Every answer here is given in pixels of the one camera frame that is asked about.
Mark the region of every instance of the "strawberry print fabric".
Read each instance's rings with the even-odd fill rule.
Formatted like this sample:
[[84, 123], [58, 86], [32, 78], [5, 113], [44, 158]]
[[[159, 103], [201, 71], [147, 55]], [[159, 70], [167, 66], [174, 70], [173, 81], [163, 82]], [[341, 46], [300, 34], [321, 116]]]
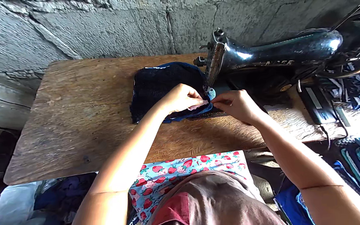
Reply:
[[129, 190], [132, 205], [142, 224], [148, 222], [167, 192], [186, 177], [205, 170], [222, 170], [244, 179], [249, 174], [243, 151], [144, 164]]

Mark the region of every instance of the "pink fabric piece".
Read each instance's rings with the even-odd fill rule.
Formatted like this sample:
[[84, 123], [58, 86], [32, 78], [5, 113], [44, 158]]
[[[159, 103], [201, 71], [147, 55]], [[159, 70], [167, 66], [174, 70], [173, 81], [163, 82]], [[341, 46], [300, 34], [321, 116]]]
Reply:
[[188, 108], [188, 110], [195, 110], [196, 108], [200, 107], [200, 106], [203, 106], [203, 105], [206, 105], [207, 104], [207, 101], [208, 100], [204, 100], [204, 102], [200, 105], [193, 105], [191, 106], [190, 108]]
[[162, 225], [172, 220], [186, 225], [190, 224], [187, 192], [180, 192], [165, 202], [161, 210], [156, 212], [156, 219], [152, 225]]

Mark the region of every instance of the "wooden tabletop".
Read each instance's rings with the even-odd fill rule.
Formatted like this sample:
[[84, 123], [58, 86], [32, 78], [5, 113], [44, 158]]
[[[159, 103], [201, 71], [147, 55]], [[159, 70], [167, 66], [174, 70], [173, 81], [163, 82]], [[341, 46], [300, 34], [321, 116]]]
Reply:
[[[85, 59], [49, 65], [4, 182], [8, 185], [98, 171], [127, 137], [129, 105], [138, 69], [168, 62], [191, 63], [200, 54]], [[294, 107], [269, 114], [303, 142], [326, 136], [304, 109], [295, 88]], [[346, 110], [351, 134], [360, 133], [360, 111]], [[326, 125], [331, 138], [344, 136]], [[162, 124], [146, 163], [264, 146], [259, 132], [231, 116]]]

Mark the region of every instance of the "person's right hand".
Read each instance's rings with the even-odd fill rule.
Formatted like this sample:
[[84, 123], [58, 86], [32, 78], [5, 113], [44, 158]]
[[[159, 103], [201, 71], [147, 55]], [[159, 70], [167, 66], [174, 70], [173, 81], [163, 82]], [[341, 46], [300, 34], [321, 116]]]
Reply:
[[211, 102], [216, 108], [253, 126], [261, 123], [268, 116], [257, 106], [246, 90], [233, 90], [223, 93]]

